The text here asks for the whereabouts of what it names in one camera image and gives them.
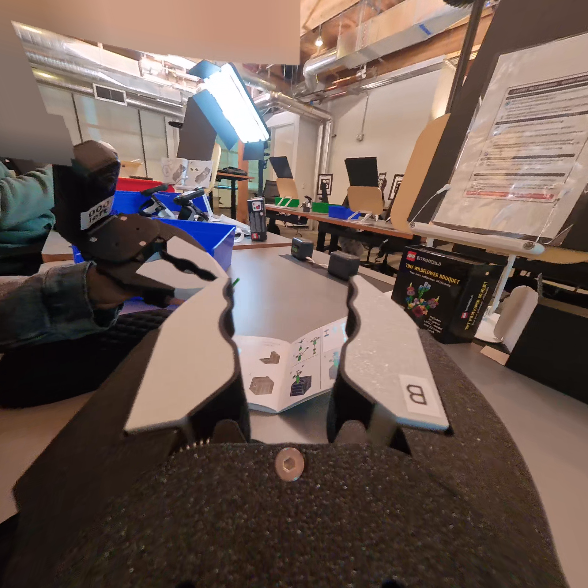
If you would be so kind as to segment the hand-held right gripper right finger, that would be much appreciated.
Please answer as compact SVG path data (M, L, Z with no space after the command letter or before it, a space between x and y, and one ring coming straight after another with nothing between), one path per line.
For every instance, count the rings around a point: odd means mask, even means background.
M356 275L328 408L328 442L406 447L401 428L450 435L450 420L420 330L393 300Z

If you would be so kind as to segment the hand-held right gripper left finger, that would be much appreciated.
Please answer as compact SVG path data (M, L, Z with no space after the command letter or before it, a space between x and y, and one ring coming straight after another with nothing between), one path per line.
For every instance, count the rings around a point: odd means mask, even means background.
M212 437L218 422L231 420L251 439L232 295L231 279L218 277L164 321L125 432L178 429L195 442Z

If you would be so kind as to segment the person's left forearm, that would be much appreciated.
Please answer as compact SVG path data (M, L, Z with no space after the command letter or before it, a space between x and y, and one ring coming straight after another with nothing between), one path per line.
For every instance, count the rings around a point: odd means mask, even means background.
M123 305L110 311L92 307L85 282L91 265L95 264L54 266L29 277L2 277L1 353L79 339L113 326Z

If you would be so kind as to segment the black lego set box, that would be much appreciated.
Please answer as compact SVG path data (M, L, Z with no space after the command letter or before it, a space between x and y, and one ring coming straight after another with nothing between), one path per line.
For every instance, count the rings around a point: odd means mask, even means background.
M392 300L437 342L472 342L502 272L493 263L409 245L402 253Z

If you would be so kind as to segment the lego instruction booklet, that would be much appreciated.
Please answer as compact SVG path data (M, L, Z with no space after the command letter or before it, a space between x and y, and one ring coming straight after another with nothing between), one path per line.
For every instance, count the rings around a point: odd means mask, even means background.
M346 318L285 342L270 337L233 337L250 410L282 413L332 390L347 341Z

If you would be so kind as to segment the person's left hand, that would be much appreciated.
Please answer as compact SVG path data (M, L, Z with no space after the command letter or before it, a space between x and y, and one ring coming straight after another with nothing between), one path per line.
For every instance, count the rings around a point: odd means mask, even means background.
M100 273L95 265L88 268L85 282L89 301L96 310L110 311L138 296L138 293L123 288L109 276Z

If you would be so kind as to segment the red plastic bin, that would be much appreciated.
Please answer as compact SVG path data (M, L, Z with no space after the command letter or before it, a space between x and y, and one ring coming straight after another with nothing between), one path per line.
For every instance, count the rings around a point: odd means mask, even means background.
M144 190L161 186L162 184L163 183L158 180L119 177L116 183L116 190L125 192L143 192Z

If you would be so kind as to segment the black battery pack box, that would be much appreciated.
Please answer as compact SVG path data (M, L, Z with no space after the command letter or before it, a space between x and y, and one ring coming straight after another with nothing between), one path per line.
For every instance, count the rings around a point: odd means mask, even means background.
M249 230L253 242L267 241L266 207L263 196L247 200Z

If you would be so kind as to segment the white printed cardboard box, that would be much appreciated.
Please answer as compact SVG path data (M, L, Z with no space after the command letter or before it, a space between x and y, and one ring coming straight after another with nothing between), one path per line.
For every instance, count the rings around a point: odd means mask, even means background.
M162 181L181 189L206 189L212 177L211 160L161 158Z

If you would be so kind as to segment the black panel on wooden stand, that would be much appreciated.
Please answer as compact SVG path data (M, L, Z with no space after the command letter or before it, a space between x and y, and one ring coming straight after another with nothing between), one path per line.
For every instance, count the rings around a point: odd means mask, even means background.
M384 209L376 156L345 159L349 187L343 205L353 212L378 218Z
M297 200L299 198L296 182L286 156L270 156L269 163L276 175L277 194L280 198Z

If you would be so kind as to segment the dark quilted cloth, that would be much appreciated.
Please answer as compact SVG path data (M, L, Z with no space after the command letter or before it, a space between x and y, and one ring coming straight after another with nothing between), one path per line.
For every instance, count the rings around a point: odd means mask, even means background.
M31 408L96 391L172 312L125 313L97 334L2 353L1 408Z

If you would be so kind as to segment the studio light panel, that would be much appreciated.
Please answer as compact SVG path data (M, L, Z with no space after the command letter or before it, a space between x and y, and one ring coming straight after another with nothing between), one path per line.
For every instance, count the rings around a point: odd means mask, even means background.
M187 75L198 77L200 83L187 100L177 157L212 160L219 138L227 149L243 143L244 160L263 159L269 130L234 64L200 61Z

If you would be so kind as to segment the laminated instruction sheet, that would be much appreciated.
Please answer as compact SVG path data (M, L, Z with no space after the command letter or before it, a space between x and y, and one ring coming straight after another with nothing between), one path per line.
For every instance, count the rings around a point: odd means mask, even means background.
M587 186L587 34L504 53L432 223L550 243Z

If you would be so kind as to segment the black light stand pole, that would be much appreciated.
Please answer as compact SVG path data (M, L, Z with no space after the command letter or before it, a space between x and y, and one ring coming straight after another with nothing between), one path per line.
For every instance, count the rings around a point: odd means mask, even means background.
M478 31L478 27L481 21L481 16L484 10L484 7L487 1L444 1L445 4L453 6L455 8L466 8L469 7L469 20L467 23L465 37L463 39L462 47L460 50L460 55L458 59L458 64L456 66L456 70L454 73L452 86L450 90L449 97L447 99L446 104L446 111L445 114L450 114L453 110L453 107L456 104L456 101L459 97L459 94L462 90L463 83L466 77L466 71L468 67L468 63L470 61L470 57L472 55L472 49L474 45L474 40Z

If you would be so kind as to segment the silver air duct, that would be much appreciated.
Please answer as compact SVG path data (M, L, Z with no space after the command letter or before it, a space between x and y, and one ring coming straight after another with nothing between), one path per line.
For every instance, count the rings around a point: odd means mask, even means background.
M309 59L305 62L302 70L306 92L314 93L319 89L319 78L322 75L356 68L365 62L366 58L361 52L349 52L345 47L334 47Z

